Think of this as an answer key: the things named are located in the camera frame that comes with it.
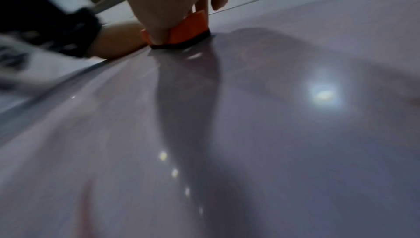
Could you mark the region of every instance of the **glossy surface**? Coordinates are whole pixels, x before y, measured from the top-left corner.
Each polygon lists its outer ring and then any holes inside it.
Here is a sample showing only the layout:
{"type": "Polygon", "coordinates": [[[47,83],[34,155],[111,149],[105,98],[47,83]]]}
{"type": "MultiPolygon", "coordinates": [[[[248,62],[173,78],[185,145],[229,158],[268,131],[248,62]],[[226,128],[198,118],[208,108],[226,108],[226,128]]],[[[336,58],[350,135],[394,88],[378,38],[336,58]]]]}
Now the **glossy surface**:
{"type": "Polygon", "coordinates": [[[2,145],[1,233],[419,237],[420,0],[276,1],[41,101],[2,145]]]}

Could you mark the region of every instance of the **black base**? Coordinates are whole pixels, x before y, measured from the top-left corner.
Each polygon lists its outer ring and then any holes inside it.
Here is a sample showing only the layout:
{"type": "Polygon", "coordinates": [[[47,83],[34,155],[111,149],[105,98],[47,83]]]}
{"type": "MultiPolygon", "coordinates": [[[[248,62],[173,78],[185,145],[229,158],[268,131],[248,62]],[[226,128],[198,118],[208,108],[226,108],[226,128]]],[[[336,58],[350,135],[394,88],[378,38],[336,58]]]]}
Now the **black base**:
{"type": "Polygon", "coordinates": [[[172,50],[185,49],[199,43],[200,41],[204,40],[207,37],[210,37],[210,35],[211,35],[210,30],[206,30],[205,32],[200,33],[196,37],[185,42],[180,42],[176,44],[151,45],[150,47],[152,49],[172,49],[172,50]]]}

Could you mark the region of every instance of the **orange object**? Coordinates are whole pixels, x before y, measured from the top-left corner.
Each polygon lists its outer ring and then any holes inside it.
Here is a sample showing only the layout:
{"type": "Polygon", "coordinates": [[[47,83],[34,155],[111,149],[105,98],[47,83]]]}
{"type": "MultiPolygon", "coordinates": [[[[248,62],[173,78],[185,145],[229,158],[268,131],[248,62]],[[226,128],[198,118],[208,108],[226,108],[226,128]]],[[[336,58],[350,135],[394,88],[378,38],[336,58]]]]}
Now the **orange object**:
{"type": "Polygon", "coordinates": [[[206,13],[201,10],[188,15],[178,26],[169,31],[169,39],[163,45],[154,45],[150,41],[149,33],[141,31],[145,42],[153,49],[183,49],[202,41],[210,36],[206,13]]]}

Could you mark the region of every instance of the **orange sponge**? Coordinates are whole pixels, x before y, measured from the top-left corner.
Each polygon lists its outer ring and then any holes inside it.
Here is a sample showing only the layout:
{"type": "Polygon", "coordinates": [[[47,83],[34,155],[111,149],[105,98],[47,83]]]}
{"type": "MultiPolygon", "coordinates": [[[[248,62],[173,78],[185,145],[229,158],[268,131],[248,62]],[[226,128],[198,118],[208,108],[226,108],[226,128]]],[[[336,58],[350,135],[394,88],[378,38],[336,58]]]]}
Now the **orange sponge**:
{"type": "Polygon", "coordinates": [[[188,15],[178,26],[169,31],[169,39],[163,45],[154,45],[149,33],[142,30],[142,37],[152,49],[183,49],[193,46],[210,36],[207,18],[203,10],[188,15]]]}

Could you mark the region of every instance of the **bright light spot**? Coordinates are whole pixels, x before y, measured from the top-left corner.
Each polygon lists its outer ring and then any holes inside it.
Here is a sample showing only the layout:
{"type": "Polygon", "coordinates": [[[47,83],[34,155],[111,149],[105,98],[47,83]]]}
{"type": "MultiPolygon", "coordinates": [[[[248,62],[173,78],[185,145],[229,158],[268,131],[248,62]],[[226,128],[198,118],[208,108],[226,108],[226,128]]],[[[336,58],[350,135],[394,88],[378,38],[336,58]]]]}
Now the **bright light spot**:
{"type": "Polygon", "coordinates": [[[177,169],[173,169],[172,170],[172,177],[173,178],[177,178],[178,177],[178,170],[177,169]]]}
{"type": "Polygon", "coordinates": [[[159,154],[159,159],[160,159],[161,161],[165,161],[167,158],[168,158],[168,154],[167,154],[166,152],[162,151],[162,152],[159,154]]]}
{"type": "Polygon", "coordinates": [[[315,99],[320,102],[331,101],[334,98],[334,92],[332,91],[320,91],[315,95],[315,99]]]}
{"type": "Polygon", "coordinates": [[[203,55],[203,53],[196,53],[195,55],[192,55],[192,56],[190,56],[190,57],[188,57],[187,59],[195,59],[195,58],[199,58],[199,57],[201,57],[203,55]]]}

